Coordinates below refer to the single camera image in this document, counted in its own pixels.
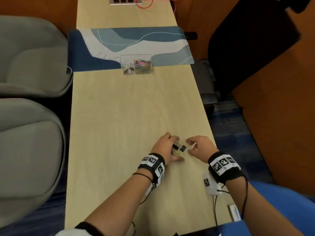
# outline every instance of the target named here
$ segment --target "white sleeve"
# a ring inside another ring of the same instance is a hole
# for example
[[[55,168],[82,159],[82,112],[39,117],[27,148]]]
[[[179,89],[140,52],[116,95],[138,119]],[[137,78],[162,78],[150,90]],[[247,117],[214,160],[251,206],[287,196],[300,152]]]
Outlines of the white sleeve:
[[[71,228],[71,229],[65,229],[60,231],[56,234],[56,236],[91,236],[86,230],[84,229],[77,229],[77,228]]]

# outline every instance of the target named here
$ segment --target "blue and white desk mat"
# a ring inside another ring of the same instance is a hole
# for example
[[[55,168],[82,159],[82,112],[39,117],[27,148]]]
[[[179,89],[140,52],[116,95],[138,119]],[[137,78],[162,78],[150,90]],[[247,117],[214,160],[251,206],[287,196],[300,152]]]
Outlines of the blue and white desk mat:
[[[193,64],[178,26],[73,30],[68,36],[68,72],[120,69],[120,55],[150,54],[152,66]]]

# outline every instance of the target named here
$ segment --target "clear plastic box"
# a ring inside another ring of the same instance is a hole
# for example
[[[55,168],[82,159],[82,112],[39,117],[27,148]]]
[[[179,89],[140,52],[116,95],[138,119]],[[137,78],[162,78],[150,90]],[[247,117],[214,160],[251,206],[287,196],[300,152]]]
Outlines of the clear plastic box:
[[[152,71],[151,55],[121,55],[120,65],[124,75],[150,74]]]

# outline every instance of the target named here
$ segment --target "light wood desk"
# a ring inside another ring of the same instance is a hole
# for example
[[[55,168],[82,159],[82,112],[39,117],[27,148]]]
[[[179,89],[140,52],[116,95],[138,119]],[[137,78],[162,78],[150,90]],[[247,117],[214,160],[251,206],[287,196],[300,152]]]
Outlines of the light wood desk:
[[[142,10],[78,0],[77,28],[172,25],[168,1]],[[75,73],[65,227],[83,221],[123,184],[167,131],[181,143],[194,135],[213,140],[190,65],[154,67],[139,76],[120,69]],[[215,225],[212,196],[202,180],[208,166],[187,151],[183,157],[185,162],[167,167],[163,183],[139,207],[136,236],[181,235]],[[228,194],[218,197],[219,224],[231,221],[226,206],[231,203]]]

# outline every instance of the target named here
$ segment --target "black sleeve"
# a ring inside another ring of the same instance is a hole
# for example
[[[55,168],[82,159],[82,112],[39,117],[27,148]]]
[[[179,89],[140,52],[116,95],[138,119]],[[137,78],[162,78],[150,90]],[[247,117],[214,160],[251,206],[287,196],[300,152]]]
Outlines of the black sleeve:
[[[81,222],[77,226],[75,226],[75,228],[84,229],[92,236],[104,236],[101,231],[99,231],[95,226],[87,222]]]

